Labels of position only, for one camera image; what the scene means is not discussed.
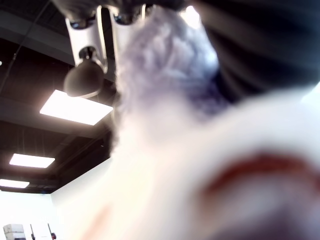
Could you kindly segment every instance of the white wall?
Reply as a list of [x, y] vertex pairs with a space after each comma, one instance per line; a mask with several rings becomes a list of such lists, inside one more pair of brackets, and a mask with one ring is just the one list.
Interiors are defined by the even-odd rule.
[[51, 231], [60, 237], [58, 218], [49, 194], [28, 194], [0, 191], [0, 240], [5, 240], [3, 226], [23, 224], [27, 240], [31, 240], [33, 232], [37, 240], [51, 240]]
[[112, 160], [109, 158], [100, 165], [81, 175], [74, 181], [51, 194], [58, 219], [61, 223], [65, 239], [72, 240], [77, 231], [79, 219], [83, 218], [84, 202], [95, 191], [94, 187], [105, 176]]

